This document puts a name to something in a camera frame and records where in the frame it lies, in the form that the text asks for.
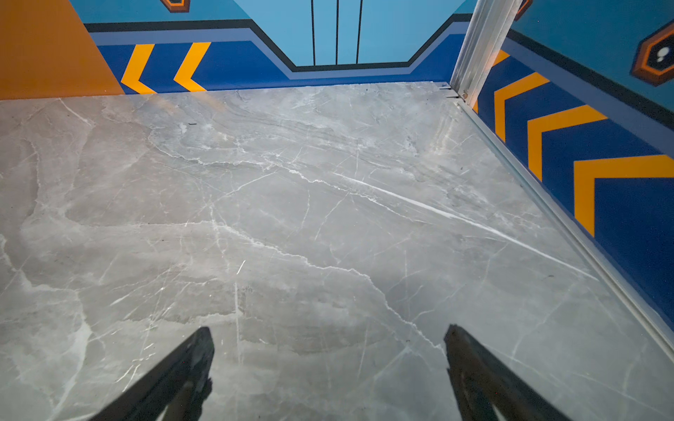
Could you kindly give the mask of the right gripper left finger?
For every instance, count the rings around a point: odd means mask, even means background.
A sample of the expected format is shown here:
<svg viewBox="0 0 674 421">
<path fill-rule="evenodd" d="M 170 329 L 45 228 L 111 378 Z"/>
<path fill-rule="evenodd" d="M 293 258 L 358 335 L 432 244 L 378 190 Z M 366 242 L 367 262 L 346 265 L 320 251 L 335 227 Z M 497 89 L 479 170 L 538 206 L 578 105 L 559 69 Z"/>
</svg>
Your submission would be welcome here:
<svg viewBox="0 0 674 421">
<path fill-rule="evenodd" d="M 92 418 L 94 420 L 198 420 L 212 392 L 211 330 L 189 338 Z"/>
</svg>

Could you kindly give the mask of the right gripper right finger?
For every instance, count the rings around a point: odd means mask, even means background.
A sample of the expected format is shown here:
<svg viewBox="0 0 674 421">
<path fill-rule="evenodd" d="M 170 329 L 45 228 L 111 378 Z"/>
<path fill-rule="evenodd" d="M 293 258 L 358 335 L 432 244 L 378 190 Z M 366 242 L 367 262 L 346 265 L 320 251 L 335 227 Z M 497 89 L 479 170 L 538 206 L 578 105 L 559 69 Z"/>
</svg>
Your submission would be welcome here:
<svg viewBox="0 0 674 421">
<path fill-rule="evenodd" d="M 461 326 L 449 326 L 444 342 L 463 420 L 568 419 Z"/>
</svg>

